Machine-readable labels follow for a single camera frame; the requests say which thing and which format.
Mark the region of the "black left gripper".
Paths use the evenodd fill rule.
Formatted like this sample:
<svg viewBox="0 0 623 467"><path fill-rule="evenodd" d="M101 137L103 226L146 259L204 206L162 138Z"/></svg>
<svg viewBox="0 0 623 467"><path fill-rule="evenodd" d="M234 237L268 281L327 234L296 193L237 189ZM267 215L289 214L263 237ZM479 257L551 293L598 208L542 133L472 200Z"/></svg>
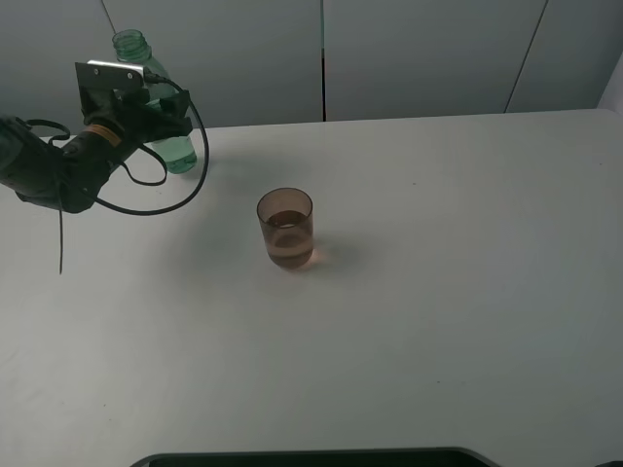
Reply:
<svg viewBox="0 0 623 467"><path fill-rule="evenodd" d="M110 146L122 142L141 145L188 136L192 123L187 116L190 94L178 91L147 103L149 91L80 88L85 128L82 139L93 135Z"/></svg>

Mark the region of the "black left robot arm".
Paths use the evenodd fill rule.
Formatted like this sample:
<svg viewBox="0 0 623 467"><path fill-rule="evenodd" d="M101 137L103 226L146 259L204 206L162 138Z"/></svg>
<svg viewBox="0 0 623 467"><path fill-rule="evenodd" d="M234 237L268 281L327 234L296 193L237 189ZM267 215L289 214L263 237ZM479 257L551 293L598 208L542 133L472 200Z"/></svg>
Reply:
<svg viewBox="0 0 623 467"><path fill-rule="evenodd" d="M45 120L1 118L1 184L24 202L66 213L81 213L95 203L102 187L127 159L148 143L187 136L192 124L186 90L148 101L147 90L80 89L86 127L71 138L65 126L58 147L32 128L54 126Z"/></svg>

